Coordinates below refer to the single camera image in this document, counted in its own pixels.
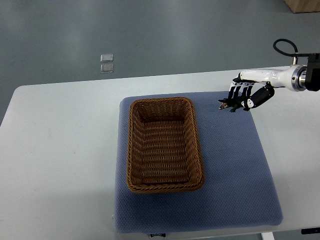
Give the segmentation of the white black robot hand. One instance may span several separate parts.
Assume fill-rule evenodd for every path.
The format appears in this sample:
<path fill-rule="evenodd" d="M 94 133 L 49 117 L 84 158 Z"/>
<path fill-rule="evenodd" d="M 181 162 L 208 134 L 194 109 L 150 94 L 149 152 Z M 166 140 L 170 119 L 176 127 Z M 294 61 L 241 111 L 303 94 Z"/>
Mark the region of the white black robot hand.
<path fill-rule="evenodd" d="M 232 80 L 227 98 L 236 99 L 242 87 L 241 97 L 247 98 L 241 102 L 241 105 L 244 109 L 254 109 L 274 96 L 274 88 L 287 88 L 294 92 L 306 90 L 306 75 L 307 67 L 305 65 L 246 69 Z M 255 83 L 266 85 L 251 95 Z"/>

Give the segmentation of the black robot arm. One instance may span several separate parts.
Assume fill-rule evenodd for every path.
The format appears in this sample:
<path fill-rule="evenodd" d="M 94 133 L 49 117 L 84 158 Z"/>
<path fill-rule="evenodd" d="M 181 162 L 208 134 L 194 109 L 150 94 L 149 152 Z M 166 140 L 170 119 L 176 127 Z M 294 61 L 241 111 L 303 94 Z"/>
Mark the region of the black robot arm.
<path fill-rule="evenodd" d="M 307 65 L 298 65 L 295 56 L 293 64 L 283 70 L 256 68 L 241 71 L 232 80 L 228 97 L 219 100 L 219 108 L 231 108 L 232 113 L 240 108 L 249 111 L 271 99 L 277 88 L 293 92 L 319 91 L 320 55 L 310 53 L 307 57 Z"/>

